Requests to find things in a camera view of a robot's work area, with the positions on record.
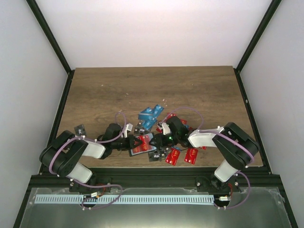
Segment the black leather card holder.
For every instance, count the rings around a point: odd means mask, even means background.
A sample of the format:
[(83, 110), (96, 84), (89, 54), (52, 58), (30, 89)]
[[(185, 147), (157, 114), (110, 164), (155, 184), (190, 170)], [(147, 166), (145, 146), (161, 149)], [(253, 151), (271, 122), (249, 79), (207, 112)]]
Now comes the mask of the black leather card holder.
[(129, 156), (132, 157), (139, 154), (155, 151), (156, 147), (149, 144), (152, 138), (153, 138), (153, 133), (135, 136), (135, 139), (140, 140), (142, 143), (139, 145), (138, 142), (136, 141), (135, 145), (137, 146), (129, 150)]

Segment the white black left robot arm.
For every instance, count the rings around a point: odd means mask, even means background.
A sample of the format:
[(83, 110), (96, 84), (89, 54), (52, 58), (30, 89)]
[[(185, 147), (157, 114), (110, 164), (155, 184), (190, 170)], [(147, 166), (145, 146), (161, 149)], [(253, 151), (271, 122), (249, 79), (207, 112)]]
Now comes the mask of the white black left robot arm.
[(111, 123), (105, 134), (95, 140), (76, 136), (70, 131), (63, 131), (40, 154), (40, 162), (49, 168), (49, 172), (59, 177), (68, 177), (80, 182), (80, 186), (87, 192), (93, 191), (97, 180), (93, 172), (82, 165), (81, 157), (105, 159), (111, 155), (112, 150), (126, 151), (135, 149), (143, 144), (139, 137), (128, 134), (132, 126), (127, 124), (121, 127)]

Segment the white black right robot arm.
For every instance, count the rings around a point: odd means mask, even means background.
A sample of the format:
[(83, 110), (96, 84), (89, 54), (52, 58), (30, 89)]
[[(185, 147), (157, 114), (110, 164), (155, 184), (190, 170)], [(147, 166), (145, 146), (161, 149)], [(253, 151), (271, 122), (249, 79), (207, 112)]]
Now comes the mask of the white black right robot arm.
[(258, 143), (233, 122), (216, 129), (200, 130), (187, 128), (177, 116), (173, 116), (162, 123), (161, 128), (162, 132), (149, 141), (149, 145), (157, 150), (180, 144), (187, 149), (206, 146), (220, 151), (224, 160), (210, 178), (216, 191), (223, 191), (232, 176), (254, 162), (254, 156), (260, 150)]

